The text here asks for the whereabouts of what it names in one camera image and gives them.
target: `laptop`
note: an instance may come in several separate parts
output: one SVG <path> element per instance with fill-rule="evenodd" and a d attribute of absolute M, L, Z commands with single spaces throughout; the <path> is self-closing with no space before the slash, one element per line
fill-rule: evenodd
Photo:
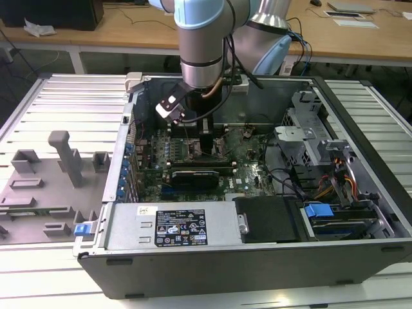
<path fill-rule="evenodd" d="M 353 12 L 353 13 L 364 13 L 373 14 L 376 11 L 367 5 L 360 5 L 357 3 L 345 3 L 338 1 L 328 1 L 328 5 L 337 12 Z"/>

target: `motherboard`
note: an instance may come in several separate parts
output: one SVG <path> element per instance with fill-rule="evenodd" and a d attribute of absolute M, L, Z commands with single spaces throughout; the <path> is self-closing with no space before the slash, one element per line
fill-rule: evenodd
<path fill-rule="evenodd" d="M 253 127 L 226 128 L 203 153 L 199 138 L 181 138 L 157 130 L 135 142 L 139 202 L 225 201 L 238 196 L 275 195 L 262 166 L 265 134 Z"/>

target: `blue drive latch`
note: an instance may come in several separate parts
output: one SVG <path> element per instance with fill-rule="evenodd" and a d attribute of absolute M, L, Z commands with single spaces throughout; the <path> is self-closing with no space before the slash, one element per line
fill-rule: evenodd
<path fill-rule="evenodd" d="M 333 217 L 333 211 L 329 204 L 313 203 L 304 208 L 306 215 L 311 217 Z"/>
<path fill-rule="evenodd" d="M 74 231 L 74 236 L 90 236 L 91 235 L 91 226 L 92 222 L 90 223 L 81 223 L 81 224 L 76 224 L 75 231 Z"/>

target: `metal workbench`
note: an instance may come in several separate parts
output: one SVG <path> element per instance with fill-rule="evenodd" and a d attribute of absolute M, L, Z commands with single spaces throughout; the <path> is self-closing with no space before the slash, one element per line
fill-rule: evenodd
<path fill-rule="evenodd" d="M 374 87 L 355 80 L 326 82 L 412 196 L 412 127 Z M 338 137 L 344 138 L 333 118 L 328 121 Z"/>
<path fill-rule="evenodd" d="M 123 105 L 128 100 L 124 78 L 53 75 L 38 80 L 0 130 L 0 183 L 4 185 L 13 171 L 10 160 L 16 149 L 33 148 L 39 158 L 57 157 L 47 143 L 47 132 L 61 129 L 62 122 L 70 129 L 70 144 L 79 149 L 81 156 L 91 156 L 96 149 L 112 153 Z M 329 80 L 328 84 L 412 194 L 411 127 L 374 88 L 339 80 Z M 361 285 L 114 301 L 106 298 L 83 271 L 72 255 L 72 246 L 1 246 L 0 308 L 248 309 L 309 308 L 314 304 L 329 304 L 329 308 L 412 307 L 412 263 L 392 265 Z"/>

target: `white paper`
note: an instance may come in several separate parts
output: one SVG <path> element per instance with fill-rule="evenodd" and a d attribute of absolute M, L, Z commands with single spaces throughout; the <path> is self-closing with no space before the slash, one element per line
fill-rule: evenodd
<path fill-rule="evenodd" d="M 33 24 L 30 21 L 27 21 L 27 19 L 24 19 L 24 21 L 26 22 L 24 30 L 26 30 L 31 35 L 34 35 L 35 37 L 40 37 L 40 35 L 56 34 L 53 26 L 40 26 L 38 24 Z"/>
<path fill-rule="evenodd" d="M 403 15 L 408 21 L 412 21 L 412 13 L 402 12 L 402 15 Z"/>
<path fill-rule="evenodd" d="M 334 19 L 333 21 L 335 21 L 335 23 L 337 23 L 339 26 L 379 29 L 379 27 L 371 21 L 343 21 L 336 19 Z"/>
<path fill-rule="evenodd" d="M 157 206 L 139 206 L 137 207 L 138 216 L 155 216 Z"/>

